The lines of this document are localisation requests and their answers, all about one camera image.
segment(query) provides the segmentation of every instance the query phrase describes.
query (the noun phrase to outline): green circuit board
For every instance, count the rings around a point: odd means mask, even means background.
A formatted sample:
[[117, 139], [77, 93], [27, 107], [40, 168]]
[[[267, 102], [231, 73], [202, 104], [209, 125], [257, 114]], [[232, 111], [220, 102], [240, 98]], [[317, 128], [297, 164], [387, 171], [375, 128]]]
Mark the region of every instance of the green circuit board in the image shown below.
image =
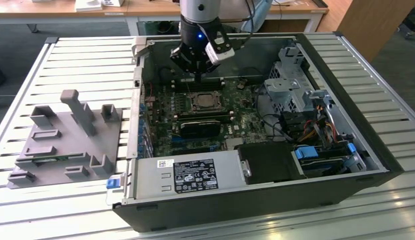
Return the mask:
[[233, 111], [229, 123], [221, 124], [220, 134], [209, 138], [182, 139], [178, 134], [180, 122], [174, 121], [177, 113], [192, 112], [192, 102], [188, 97], [193, 92], [177, 93], [172, 88], [157, 87], [153, 92], [156, 101], [149, 103], [149, 117], [152, 125], [154, 156], [164, 157], [192, 153], [192, 151], [216, 152], [228, 149], [226, 139], [241, 138], [244, 143], [268, 141], [264, 125], [257, 116], [253, 102], [255, 88], [249, 85], [237, 88], [239, 79], [226, 80], [224, 88], [216, 91], [220, 96], [220, 109]]

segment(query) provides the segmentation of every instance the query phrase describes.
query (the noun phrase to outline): red wire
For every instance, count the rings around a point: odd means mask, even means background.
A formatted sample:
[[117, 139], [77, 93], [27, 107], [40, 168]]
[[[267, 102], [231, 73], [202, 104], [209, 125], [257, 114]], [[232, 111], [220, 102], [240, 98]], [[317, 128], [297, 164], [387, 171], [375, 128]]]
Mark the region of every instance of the red wire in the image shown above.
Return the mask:
[[305, 132], [307, 132], [307, 125], [308, 125], [311, 122], [312, 122], [312, 120], [308, 120], [308, 121], [305, 122], [305, 124], [304, 124], [304, 134], [305, 134]]

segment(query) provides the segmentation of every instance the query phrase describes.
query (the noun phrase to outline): aluminum slotted table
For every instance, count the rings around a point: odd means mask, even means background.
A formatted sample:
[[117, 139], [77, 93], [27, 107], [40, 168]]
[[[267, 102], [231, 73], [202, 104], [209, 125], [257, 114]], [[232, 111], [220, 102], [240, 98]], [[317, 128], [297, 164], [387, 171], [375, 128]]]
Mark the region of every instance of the aluminum slotted table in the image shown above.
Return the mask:
[[46, 43], [0, 124], [0, 236], [7, 239], [415, 239], [415, 113], [344, 37], [307, 34], [320, 56], [398, 158], [406, 173], [340, 204], [137, 233], [106, 203], [106, 181], [10, 190], [7, 176], [23, 148], [35, 105], [69, 111], [63, 89], [93, 110], [123, 108], [117, 173], [126, 168], [133, 92], [133, 37], [59, 38]]

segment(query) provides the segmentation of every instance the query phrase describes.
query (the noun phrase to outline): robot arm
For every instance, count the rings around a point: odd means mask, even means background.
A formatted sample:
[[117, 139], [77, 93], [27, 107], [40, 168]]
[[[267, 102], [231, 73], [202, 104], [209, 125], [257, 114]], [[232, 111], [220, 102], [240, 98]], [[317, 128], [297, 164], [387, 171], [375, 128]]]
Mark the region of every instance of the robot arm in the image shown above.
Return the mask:
[[196, 81], [235, 55], [218, 18], [220, 5], [221, 0], [181, 0], [182, 41], [170, 58]]

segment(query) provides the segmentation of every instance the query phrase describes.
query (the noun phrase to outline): warning label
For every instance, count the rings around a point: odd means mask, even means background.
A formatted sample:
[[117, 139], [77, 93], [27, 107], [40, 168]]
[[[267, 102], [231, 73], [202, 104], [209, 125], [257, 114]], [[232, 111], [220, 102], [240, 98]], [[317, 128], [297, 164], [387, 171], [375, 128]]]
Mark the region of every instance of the warning label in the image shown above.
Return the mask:
[[173, 171], [178, 194], [218, 188], [213, 159], [176, 162]]

